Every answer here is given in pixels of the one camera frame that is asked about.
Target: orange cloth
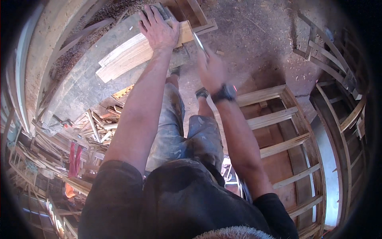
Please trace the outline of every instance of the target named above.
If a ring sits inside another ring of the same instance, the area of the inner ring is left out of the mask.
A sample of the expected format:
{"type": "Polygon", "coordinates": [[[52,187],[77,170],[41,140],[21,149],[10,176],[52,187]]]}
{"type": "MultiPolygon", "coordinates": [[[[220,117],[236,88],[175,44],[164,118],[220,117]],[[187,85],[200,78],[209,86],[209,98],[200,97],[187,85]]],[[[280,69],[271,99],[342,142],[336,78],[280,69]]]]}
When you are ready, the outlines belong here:
{"type": "Polygon", "coordinates": [[[70,186],[67,182],[65,183],[65,195],[68,198],[74,197],[76,194],[74,193],[74,188],[70,186]]]}

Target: right arm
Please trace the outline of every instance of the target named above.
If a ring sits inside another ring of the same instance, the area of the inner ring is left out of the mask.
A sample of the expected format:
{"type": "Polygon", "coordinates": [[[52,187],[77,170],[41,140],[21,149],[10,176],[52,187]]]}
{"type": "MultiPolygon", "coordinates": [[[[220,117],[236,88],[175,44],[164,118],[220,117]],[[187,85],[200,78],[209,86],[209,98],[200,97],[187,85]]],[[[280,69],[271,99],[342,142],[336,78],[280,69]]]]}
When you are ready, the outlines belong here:
{"type": "MultiPolygon", "coordinates": [[[[216,93],[227,82],[228,70],[208,47],[199,51],[198,68],[203,86],[216,93]]],[[[223,123],[228,153],[235,172],[245,181],[253,200],[273,193],[272,184],[260,158],[260,148],[236,102],[222,100],[216,104],[223,123]]]]}

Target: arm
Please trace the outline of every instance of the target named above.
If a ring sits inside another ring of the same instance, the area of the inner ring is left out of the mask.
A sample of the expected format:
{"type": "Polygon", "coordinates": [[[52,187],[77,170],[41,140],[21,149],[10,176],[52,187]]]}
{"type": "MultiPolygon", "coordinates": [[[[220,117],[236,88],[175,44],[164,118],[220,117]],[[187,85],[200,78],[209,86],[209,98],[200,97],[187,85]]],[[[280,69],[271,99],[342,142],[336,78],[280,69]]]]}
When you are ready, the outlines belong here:
{"type": "Polygon", "coordinates": [[[104,158],[104,162],[127,162],[142,175],[158,131],[166,73],[172,50],[178,42],[180,25],[171,18],[170,27],[155,7],[145,5],[145,11],[148,19],[140,12],[139,28],[154,53],[126,100],[118,129],[104,158]]]}
{"type": "MultiPolygon", "coordinates": [[[[214,94],[227,82],[228,70],[208,47],[207,55],[198,53],[199,74],[203,86],[214,94]]],[[[223,100],[216,105],[222,119],[232,166],[245,181],[252,199],[272,193],[273,188],[260,158],[260,149],[236,102],[223,100]]]]}

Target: left arm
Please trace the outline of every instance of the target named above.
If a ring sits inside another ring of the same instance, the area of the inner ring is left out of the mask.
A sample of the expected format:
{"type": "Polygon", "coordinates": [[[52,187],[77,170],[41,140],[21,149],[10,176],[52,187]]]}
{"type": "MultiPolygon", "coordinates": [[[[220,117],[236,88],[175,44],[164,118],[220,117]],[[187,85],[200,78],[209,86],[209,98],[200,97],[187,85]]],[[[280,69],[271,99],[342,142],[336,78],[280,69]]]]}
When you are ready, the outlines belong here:
{"type": "Polygon", "coordinates": [[[139,28],[149,40],[152,59],[130,92],[123,107],[118,129],[106,152],[104,162],[120,160],[144,174],[151,145],[158,131],[160,110],[172,50],[179,38],[179,22],[169,26],[155,7],[146,5],[147,18],[140,12],[139,28]]]}

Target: left hand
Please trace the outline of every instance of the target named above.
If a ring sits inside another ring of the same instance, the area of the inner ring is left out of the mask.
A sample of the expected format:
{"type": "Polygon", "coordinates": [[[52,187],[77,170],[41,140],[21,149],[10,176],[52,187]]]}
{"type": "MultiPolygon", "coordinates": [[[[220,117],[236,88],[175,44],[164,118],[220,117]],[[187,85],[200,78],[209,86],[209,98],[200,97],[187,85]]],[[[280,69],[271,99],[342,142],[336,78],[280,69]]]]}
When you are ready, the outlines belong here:
{"type": "Polygon", "coordinates": [[[151,48],[154,51],[159,49],[171,49],[172,51],[178,43],[180,23],[171,17],[169,26],[156,7],[145,5],[144,9],[147,17],[140,11],[139,15],[142,20],[139,21],[138,26],[141,33],[149,40],[151,48]]]}

